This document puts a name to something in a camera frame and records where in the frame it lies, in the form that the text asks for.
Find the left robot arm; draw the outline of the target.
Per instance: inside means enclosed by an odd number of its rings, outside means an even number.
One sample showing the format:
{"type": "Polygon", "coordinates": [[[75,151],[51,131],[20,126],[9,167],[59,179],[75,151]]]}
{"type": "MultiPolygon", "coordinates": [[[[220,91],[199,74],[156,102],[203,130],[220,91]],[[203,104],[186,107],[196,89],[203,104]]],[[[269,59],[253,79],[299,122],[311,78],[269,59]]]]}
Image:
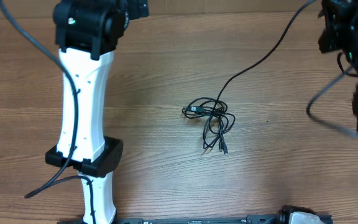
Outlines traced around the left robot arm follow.
{"type": "Polygon", "coordinates": [[[129,22],[147,17],[147,0],[60,1],[53,10],[63,77],[60,139],[46,163],[73,167],[83,186],[85,214],[80,223],[114,223],[112,176],[123,141],[103,133],[104,94],[118,40],[129,22]]]}

